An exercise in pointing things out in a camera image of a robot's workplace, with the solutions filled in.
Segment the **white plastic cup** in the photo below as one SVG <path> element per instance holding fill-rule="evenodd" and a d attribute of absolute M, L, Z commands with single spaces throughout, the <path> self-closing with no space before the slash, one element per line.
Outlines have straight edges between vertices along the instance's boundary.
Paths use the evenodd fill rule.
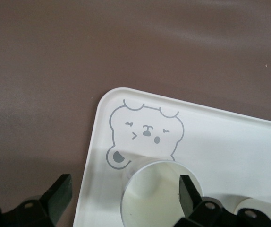
<path fill-rule="evenodd" d="M 234 213 L 237 214 L 240 209 L 249 208 L 266 212 L 270 209 L 271 204 L 254 198 L 246 198 L 242 200 L 234 209 Z"/>
<path fill-rule="evenodd" d="M 183 216 L 179 179 L 188 175 L 203 194 L 196 176 L 183 164 L 171 160 L 139 158 L 123 174 L 120 213 L 124 227 L 173 227 Z"/>

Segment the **white tray with bear print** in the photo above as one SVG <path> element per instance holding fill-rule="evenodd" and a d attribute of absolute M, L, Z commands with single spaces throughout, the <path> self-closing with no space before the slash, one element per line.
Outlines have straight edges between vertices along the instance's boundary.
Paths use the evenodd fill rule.
<path fill-rule="evenodd" d="M 271 121 L 120 87 L 99 101 L 73 227 L 123 227 L 124 174 L 140 157 L 183 164 L 229 211 L 271 203 Z"/>

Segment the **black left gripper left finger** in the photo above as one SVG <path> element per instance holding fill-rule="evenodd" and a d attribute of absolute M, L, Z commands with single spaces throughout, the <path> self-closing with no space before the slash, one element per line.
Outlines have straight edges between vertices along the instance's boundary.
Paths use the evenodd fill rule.
<path fill-rule="evenodd" d="M 56 227 L 71 199 L 72 177 L 62 174 L 40 198 L 5 213 L 0 208 L 0 227 Z"/>

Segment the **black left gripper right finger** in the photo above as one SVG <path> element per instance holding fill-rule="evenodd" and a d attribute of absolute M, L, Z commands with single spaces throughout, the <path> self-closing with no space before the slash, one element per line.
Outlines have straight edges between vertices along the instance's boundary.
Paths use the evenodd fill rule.
<path fill-rule="evenodd" d="M 243 208 L 231 213 L 219 200 L 202 197 L 188 175 L 179 178 L 179 201 L 185 216 L 176 227 L 271 227 L 271 207 L 266 212 Z"/>

